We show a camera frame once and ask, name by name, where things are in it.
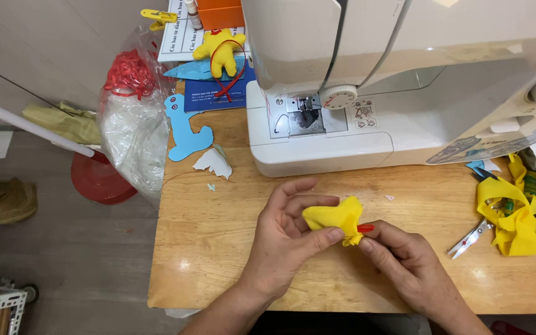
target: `left hand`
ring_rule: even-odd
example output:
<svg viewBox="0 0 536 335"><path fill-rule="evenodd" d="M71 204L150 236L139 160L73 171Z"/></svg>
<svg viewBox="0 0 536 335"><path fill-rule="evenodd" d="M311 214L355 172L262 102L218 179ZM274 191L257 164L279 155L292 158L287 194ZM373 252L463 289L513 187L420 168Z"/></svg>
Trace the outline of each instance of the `left hand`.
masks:
<svg viewBox="0 0 536 335"><path fill-rule="evenodd" d="M282 297L295 273L311 256L344 238L337 227L310 231L302 211L310 206L338 206L339 198L306 195L317 184L303 178L277 186L258 216L249 259L238 284L272 302Z"/></svg>

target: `hand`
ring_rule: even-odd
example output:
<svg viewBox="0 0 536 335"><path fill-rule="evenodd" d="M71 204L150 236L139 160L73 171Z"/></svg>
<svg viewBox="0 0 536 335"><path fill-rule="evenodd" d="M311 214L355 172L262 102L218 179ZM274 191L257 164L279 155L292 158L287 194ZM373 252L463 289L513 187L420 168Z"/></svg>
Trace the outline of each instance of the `hand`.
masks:
<svg viewBox="0 0 536 335"><path fill-rule="evenodd" d="M274 301L287 291L297 270L311 256L344 238L340 228L310 231L302 211L310 206L338 206L339 198L302 195L317 184L315 178L277 186L258 216L256 236L238 284Z"/></svg>
<svg viewBox="0 0 536 335"><path fill-rule="evenodd" d="M384 221L359 248L385 274L400 298L450 334L491 334L466 305L428 241Z"/></svg>

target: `bag of red ribbon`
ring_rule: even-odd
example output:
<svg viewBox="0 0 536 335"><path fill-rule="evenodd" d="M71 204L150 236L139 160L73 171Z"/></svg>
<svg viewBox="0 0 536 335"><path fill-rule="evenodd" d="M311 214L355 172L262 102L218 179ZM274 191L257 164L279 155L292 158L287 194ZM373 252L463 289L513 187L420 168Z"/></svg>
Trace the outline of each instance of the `bag of red ribbon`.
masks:
<svg viewBox="0 0 536 335"><path fill-rule="evenodd" d="M101 148L115 169L153 204L160 200L169 123L164 101L174 63L159 63L163 32L138 27L124 43L99 95Z"/></svg>

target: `wooden tabletop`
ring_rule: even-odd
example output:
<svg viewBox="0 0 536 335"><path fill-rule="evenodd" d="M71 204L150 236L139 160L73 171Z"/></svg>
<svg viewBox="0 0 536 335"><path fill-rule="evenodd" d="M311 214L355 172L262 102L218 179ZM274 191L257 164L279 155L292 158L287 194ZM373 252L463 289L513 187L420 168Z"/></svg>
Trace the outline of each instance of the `wooden tabletop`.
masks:
<svg viewBox="0 0 536 335"><path fill-rule="evenodd" d="M209 111L190 119L214 131L233 167L229 180L167 159L154 246L148 306L205 308L239 277L257 215L272 189L299 177L268 178L249 150L245 109ZM169 148L175 143L169 139ZM506 160L495 159L507 172ZM501 173L508 179L508 173ZM536 256L505 257L484 234L463 255L446 255L479 222L477 181L463 164L396 166L315 175L318 194L356 195L361 222L382 219L432 244L460 293L477 314L536 314ZM207 183L216 185L216 192ZM393 195L389 201L385 195ZM309 259L271 310L408 312L384 275L356 247L338 244Z"/></svg>

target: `white sewing machine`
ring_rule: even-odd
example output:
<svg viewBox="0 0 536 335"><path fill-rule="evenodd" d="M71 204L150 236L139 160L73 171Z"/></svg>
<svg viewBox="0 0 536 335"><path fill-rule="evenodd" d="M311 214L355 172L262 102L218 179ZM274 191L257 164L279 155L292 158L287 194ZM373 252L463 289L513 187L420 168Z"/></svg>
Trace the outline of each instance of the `white sewing machine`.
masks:
<svg viewBox="0 0 536 335"><path fill-rule="evenodd" d="M242 0L266 176L468 162L536 142L536 0Z"/></svg>

